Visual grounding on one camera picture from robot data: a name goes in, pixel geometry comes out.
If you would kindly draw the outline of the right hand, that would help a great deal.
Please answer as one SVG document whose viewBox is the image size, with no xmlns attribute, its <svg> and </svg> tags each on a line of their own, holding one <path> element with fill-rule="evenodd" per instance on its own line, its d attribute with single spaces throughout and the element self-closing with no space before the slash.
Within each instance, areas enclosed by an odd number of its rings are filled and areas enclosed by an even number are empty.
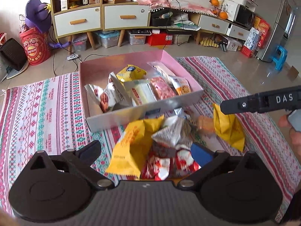
<svg viewBox="0 0 301 226">
<path fill-rule="evenodd" d="M 283 115 L 280 117 L 278 121 L 278 125 L 281 128 L 289 128 L 289 137 L 291 140 L 291 144 L 293 146 L 293 151 L 295 156 L 300 161 L 300 154 L 301 154 L 301 133 L 299 131 L 295 131 L 292 125 L 288 121 L 288 115 Z"/>
</svg>

